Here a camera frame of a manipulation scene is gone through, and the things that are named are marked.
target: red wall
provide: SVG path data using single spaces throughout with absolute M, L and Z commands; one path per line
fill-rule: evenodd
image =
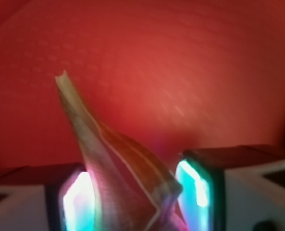
M 81 161 L 64 69 L 170 166 L 186 148 L 284 142 L 285 0 L 0 0 L 0 167 Z

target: glowing light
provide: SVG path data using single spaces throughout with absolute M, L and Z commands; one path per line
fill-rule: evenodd
M 94 230 L 95 196 L 88 172 L 81 172 L 63 196 L 67 231 Z
M 178 203 L 189 230 L 211 230 L 209 183 L 185 160 L 178 163 L 176 177 L 183 186 Z
M 200 177 L 198 172 L 193 169 L 189 163 L 185 160 L 181 161 L 180 167 L 184 169 L 194 180 L 195 180 L 195 187 L 196 187 L 196 202 L 200 207 L 206 207 L 209 205 L 207 191 L 208 185 L 207 182 Z

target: paper money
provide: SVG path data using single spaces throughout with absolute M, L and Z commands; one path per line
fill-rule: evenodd
M 94 230 L 186 230 L 174 213 L 182 186 L 172 172 L 148 149 L 88 110 L 66 71 L 56 83 L 95 186 Z

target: led light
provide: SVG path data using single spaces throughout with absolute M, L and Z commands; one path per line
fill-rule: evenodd
M 94 230 L 95 196 L 88 172 L 81 172 L 63 196 L 67 231 Z
M 178 163 L 176 177 L 183 186 L 178 202 L 189 230 L 207 231 L 212 228 L 210 186 L 199 173 L 186 160 Z
M 195 180 L 195 187 L 196 187 L 196 202 L 200 207 L 206 207 L 209 204 L 208 201 L 208 186 L 207 182 L 202 179 L 198 172 L 193 169 L 189 163 L 185 160 L 180 162 L 180 166 L 186 171 L 194 180 Z

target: red background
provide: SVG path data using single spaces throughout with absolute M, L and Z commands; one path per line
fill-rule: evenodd
M 169 166 L 285 143 L 285 0 L 0 0 L 0 167 L 81 161 L 54 77 Z

